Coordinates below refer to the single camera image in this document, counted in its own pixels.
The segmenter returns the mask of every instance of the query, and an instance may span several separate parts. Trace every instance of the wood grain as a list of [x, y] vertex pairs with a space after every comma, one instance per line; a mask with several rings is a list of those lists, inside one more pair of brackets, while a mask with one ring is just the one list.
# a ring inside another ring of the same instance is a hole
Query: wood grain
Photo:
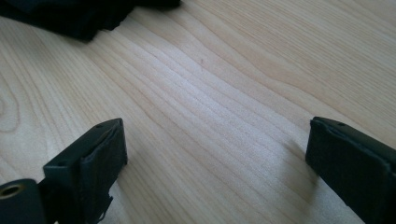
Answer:
[[0, 18], [0, 184], [123, 118], [103, 223], [361, 223], [304, 162], [309, 120], [396, 147], [396, 1], [184, 0], [89, 44]]

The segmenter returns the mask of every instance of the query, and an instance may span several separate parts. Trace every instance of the metal grommet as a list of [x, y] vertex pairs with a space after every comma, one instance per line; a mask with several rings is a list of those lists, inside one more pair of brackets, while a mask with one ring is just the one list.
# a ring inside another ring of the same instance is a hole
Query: metal grommet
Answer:
[[15, 195], [23, 191], [23, 189], [24, 185], [22, 184], [14, 184], [0, 189], [0, 200], [14, 197]]

